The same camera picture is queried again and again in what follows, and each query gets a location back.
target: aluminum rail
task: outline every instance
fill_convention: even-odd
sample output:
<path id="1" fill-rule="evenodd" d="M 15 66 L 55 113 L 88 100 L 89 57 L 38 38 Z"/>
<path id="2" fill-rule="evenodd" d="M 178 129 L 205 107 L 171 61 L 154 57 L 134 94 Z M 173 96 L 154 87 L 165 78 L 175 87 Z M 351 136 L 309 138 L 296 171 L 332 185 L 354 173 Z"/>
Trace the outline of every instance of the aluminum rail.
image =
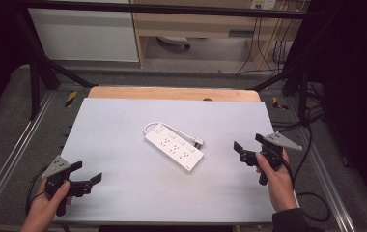
<path id="1" fill-rule="evenodd" d="M 42 101 L 42 107 L 39 114 L 33 121 L 30 121 L 24 130 L 23 134 L 18 139 L 17 143 L 15 144 L 12 152 L 10 153 L 9 157 L 7 158 L 5 164 L 3 165 L 2 169 L 0 170 L 0 195 L 3 192 L 4 187 L 8 183 L 10 177 L 12 176 L 15 167 L 17 166 L 18 162 L 20 161 L 21 156 L 25 152 L 27 145 L 29 144 L 33 134 L 35 133 L 36 129 L 38 128 L 42 118 L 47 111 L 51 100 L 54 96 L 55 92 L 47 93 Z"/>
<path id="2" fill-rule="evenodd" d="M 285 99 L 288 103 L 288 106 L 291 108 L 295 119 L 298 120 L 297 106 L 295 104 L 295 101 L 288 98 Z M 304 142 L 307 144 L 310 139 L 308 129 L 303 127 L 300 127 L 299 129 Z M 347 211 L 346 206 L 341 199 L 340 193 L 338 192 L 336 186 L 331 179 L 330 174 L 325 168 L 325 165 L 314 142 L 312 142 L 309 154 L 309 158 L 312 161 L 313 168 L 315 169 L 316 174 L 319 177 L 320 184 L 322 185 L 323 191 L 325 192 L 325 197 L 327 197 L 328 204 L 334 214 L 340 230 L 343 232 L 355 232 L 352 218 L 350 217 L 349 212 Z"/>
<path id="3" fill-rule="evenodd" d="M 221 15 L 221 16 L 288 18 L 288 19 L 318 19 L 320 17 L 325 16 L 325 13 L 285 12 L 285 11 L 238 9 L 238 8 L 69 2 L 69 1 L 38 1 L 38 0 L 16 0 L 15 2 L 19 4 L 21 7 L 33 8 L 33 9 L 93 11 L 93 12 L 156 13 L 156 14 L 178 14 L 178 15 Z"/>

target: power strip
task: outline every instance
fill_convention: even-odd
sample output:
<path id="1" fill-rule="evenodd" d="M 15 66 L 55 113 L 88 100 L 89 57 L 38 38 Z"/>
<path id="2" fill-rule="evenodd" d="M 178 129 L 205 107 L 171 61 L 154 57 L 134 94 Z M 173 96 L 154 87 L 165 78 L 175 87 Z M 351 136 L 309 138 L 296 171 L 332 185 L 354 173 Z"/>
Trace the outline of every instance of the power strip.
<path id="1" fill-rule="evenodd" d="M 145 135 L 145 138 L 189 172 L 204 156 L 204 153 L 162 124 L 156 125 Z"/>

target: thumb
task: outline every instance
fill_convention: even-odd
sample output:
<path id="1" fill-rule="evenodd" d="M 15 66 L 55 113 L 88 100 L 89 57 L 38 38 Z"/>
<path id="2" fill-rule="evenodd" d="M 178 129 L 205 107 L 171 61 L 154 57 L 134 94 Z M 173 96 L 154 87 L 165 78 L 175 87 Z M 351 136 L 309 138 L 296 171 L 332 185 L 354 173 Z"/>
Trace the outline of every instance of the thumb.
<path id="1" fill-rule="evenodd" d="M 274 175 L 274 170 L 273 168 L 271 168 L 270 164 L 268 163 L 268 160 L 260 153 L 256 154 L 256 160 L 258 161 L 259 166 L 265 172 L 268 179 L 270 179 Z"/>
<path id="2" fill-rule="evenodd" d="M 57 192 L 54 194 L 54 196 L 50 200 L 50 205 L 54 208 L 57 208 L 60 202 L 66 197 L 67 192 L 69 192 L 70 189 L 70 182 L 64 182 L 60 188 L 58 188 Z"/>

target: gray table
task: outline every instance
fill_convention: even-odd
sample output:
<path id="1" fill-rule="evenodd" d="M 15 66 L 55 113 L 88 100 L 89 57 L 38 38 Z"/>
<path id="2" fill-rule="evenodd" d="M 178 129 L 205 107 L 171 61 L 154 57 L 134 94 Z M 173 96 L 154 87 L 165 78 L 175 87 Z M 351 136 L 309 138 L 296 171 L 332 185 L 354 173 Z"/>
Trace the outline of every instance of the gray table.
<path id="1" fill-rule="evenodd" d="M 144 139 L 152 121 L 206 140 L 188 174 Z M 268 188 L 239 161 L 234 140 L 260 151 L 255 133 L 272 133 L 259 102 L 85 99 L 62 157 L 83 161 L 73 181 L 102 172 L 89 195 L 74 198 L 63 223 L 243 224 L 270 222 Z"/>

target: human hand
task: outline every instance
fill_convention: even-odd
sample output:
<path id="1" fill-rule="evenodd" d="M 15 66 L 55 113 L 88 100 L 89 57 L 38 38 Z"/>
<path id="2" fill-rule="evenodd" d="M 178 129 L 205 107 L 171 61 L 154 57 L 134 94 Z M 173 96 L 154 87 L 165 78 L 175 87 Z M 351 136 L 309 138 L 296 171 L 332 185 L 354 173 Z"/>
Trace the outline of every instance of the human hand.
<path id="1" fill-rule="evenodd" d="M 283 158 L 289 162 L 289 157 L 283 150 Z M 260 168 L 257 172 L 265 172 L 268 177 L 268 193 L 270 202 L 276 212 L 297 208 L 295 196 L 293 194 L 292 180 L 289 172 L 284 165 L 281 165 L 277 171 L 271 168 L 268 160 L 261 154 L 257 154 L 256 159 Z"/>
<path id="2" fill-rule="evenodd" d="M 57 208 L 60 205 L 60 202 L 66 197 L 67 192 L 70 189 L 70 183 L 64 182 L 54 196 L 49 199 L 49 195 L 45 193 L 45 182 L 46 179 L 42 181 L 42 184 L 37 191 L 37 194 L 43 194 L 37 196 L 33 200 L 33 204 L 30 209 L 30 213 L 27 216 L 27 219 L 24 222 L 23 227 L 21 228 L 21 232 L 25 231 L 46 231 L 48 229 L 49 224 L 54 219 Z M 70 205 L 71 198 L 66 198 L 66 203 Z"/>

